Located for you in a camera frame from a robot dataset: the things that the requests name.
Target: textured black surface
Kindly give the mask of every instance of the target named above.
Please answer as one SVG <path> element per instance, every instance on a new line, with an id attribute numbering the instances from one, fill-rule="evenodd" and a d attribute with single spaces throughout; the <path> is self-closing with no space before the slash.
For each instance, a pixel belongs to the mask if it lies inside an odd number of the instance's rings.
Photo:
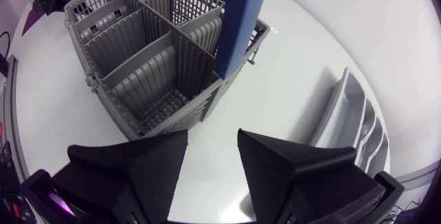
<path id="1" fill-rule="evenodd" d="M 257 221 L 275 223 L 294 179 L 294 167 L 242 130 L 238 146 Z"/>
<path id="2" fill-rule="evenodd" d="M 167 220 L 186 146 L 186 142 L 164 142 L 130 166 L 136 195 L 150 223 Z"/>
<path id="3" fill-rule="evenodd" d="M 106 176 L 113 178 L 115 186 L 112 189 L 121 192 L 109 193 L 108 203 L 99 199 L 99 196 L 86 199 L 88 203 L 100 205 L 101 212 L 107 211 L 107 215 L 109 211 L 115 215 L 121 211 L 129 211 L 127 206 L 121 204 L 116 207 L 121 199 L 132 199 L 129 196 L 130 193 L 125 190 L 124 182 L 128 182 L 135 192 L 136 200 L 142 206 L 148 223 L 162 223 L 167 220 L 186 147 L 187 130 L 107 147 L 73 145 L 68 148 L 68 155 L 71 164 L 75 164 L 76 167 L 95 171 L 101 174 L 100 179 Z M 82 173 L 71 173 L 65 177 L 55 176 L 54 179 L 62 187 L 62 185 L 69 184 L 69 179 L 74 180 L 75 174 Z M 105 191 L 98 189 L 100 185 L 105 187 L 105 183 L 96 184 L 91 181 L 88 184 L 93 186 L 92 189 L 96 188 L 99 194 L 105 194 Z"/>
<path id="4" fill-rule="evenodd" d="M 356 157 L 351 147 L 309 147 L 242 130 L 238 147 L 259 223 L 278 220 L 294 180 L 351 165 Z"/>

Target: white table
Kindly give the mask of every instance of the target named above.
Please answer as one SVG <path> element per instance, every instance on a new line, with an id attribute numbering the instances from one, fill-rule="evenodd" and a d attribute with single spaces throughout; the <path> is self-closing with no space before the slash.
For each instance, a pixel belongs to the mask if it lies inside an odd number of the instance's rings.
<path id="1" fill-rule="evenodd" d="M 43 168 L 53 175 L 69 162 L 69 145 L 103 146 L 126 139 L 85 84 L 64 14 L 42 17 L 21 36 L 30 9 L 29 3 L 10 49 L 19 60 L 18 126 L 29 173 Z M 351 57 L 295 2 L 265 0 L 260 18 L 278 32 L 268 34 L 256 65 L 245 65 L 212 115 L 189 131 L 171 221 L 253 219 L 237 148 L 239 128 L 308 143 L 347 66 L 375 99 Z"/>

